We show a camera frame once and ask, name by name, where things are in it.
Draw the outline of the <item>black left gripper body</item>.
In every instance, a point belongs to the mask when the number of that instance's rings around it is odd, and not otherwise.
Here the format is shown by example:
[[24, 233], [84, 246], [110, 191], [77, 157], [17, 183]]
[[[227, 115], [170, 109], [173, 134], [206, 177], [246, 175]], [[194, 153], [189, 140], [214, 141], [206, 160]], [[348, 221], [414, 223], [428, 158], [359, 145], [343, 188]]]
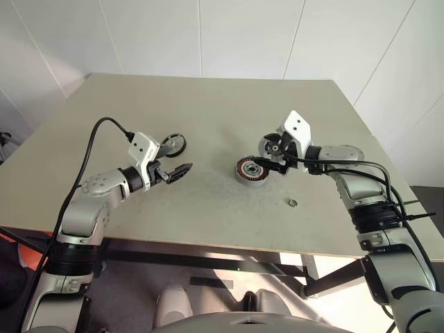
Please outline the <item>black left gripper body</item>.
[[156, 186], [161, 182], [167, 184], [171, 182], [171, 176], [161, 169], [161, 163], [159, 160], [154, 160], [148, 163], [148, 177], [150, 187]]

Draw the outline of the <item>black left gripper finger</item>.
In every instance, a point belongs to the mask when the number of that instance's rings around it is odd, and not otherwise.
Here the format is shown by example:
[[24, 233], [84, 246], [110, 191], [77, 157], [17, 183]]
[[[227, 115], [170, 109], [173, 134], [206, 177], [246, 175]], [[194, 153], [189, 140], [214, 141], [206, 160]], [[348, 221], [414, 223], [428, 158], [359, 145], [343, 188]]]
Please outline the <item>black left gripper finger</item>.
[[185, 163], [177, 166], [173, 171], [170, 172], [170, 176], [184, 176], [193, 167], [192, 163]]
[[182, 177], [184, 177], [189, 171], [188, 170], [175, 170], [170, 173], [168, 173], [168, 178], [166, 180], [166, 183], [168, 185], [178, 181]]

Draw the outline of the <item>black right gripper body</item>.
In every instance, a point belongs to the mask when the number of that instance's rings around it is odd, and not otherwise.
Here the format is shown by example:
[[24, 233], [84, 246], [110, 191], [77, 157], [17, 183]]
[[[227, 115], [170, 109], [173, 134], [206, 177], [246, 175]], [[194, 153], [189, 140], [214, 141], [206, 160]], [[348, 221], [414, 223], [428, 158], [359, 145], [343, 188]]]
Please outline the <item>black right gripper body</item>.
[[280, 166], [280, 173], [287, 174], [289, 169], [296, 168], [296, 143], [288, 132], [283, 132], [281, 136], [280, 150], [283, 161]]

